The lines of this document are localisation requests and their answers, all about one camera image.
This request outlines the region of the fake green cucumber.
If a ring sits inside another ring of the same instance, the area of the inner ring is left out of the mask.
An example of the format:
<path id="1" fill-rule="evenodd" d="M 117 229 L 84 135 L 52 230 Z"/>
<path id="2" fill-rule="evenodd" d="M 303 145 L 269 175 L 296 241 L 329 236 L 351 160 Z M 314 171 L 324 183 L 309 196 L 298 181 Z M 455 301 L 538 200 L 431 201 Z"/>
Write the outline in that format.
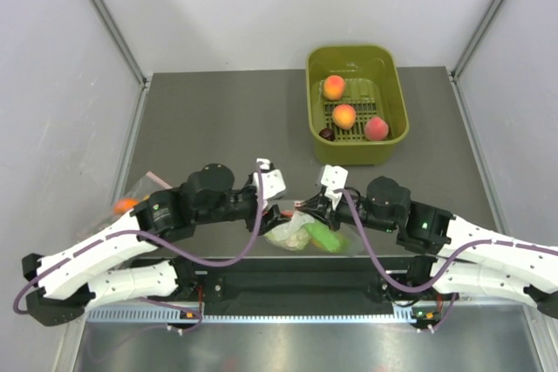
<path id="1" fill-rule="evenodd" d="M 311 240 L 322 250 L 336 254 L 342 249 L 343 242 L 336 232 L 330 230 L 320 222 L 313 222 L 303 226 Z"/>

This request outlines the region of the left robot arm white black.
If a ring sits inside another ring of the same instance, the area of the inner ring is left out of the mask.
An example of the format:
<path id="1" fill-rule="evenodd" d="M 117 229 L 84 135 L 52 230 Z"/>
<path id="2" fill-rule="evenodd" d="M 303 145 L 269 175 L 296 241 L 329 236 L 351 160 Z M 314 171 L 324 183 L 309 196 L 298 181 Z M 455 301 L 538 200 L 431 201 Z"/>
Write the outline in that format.
<path id="1" fill-rule="evenodd" d="M 156 191 L 112 224 L 57 254 L 22 259 L 26 285 L 13 303 L 46 327 L 78 319 L 114 302 L 153 297 L 185 300 L 197 291 L 193 266 L 228 267 L 180 250 L 176 243 L 199 225 L 245 222 L 250 241 L 287 222 L 271 200 L 286 191 L 279 169 L 258 159 L 255 172 L 236 189 L 232 171 L 209 164 L 178 187 Z"/>

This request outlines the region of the clear zip bag red seal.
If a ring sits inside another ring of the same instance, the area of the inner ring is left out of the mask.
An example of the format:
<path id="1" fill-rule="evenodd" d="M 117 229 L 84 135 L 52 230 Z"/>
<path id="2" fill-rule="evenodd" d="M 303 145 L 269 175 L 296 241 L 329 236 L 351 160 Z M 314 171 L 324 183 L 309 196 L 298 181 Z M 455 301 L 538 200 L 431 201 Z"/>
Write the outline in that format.
<path id="1" fill-rule="evenodd" d="M 341 226 L 334 231 L 308 214 L 298 211 L 300 201 L 287 200 L 276 203 L 288 221 L 263 235 L 270 244 L 290 252 L 306 250 L 323 254 L 353 257 L 364 251 L 360 235 L 352 227 Z"/>

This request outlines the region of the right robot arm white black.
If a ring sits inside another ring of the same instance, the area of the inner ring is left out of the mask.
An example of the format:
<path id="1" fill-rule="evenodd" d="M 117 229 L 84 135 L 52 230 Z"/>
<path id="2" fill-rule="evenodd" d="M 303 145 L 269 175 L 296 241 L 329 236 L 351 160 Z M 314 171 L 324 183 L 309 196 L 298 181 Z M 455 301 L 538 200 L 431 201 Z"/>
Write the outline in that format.
<path id="1" fill-rule="evenodd" d="M 416 254 L 403 280 L 382 267 L 368 238 L 362 241 L 383 282 L 402 294 L 424 299 L 437 294 L 478 294 L 507 299 L 557 316 L 557 249 L 512 239 L 458 215 L 412 200 L 409 189 L 378 177 L 365 193 L 332 179 L 299 207 L 337 230 L 353 225 L 396 234 Z"/>

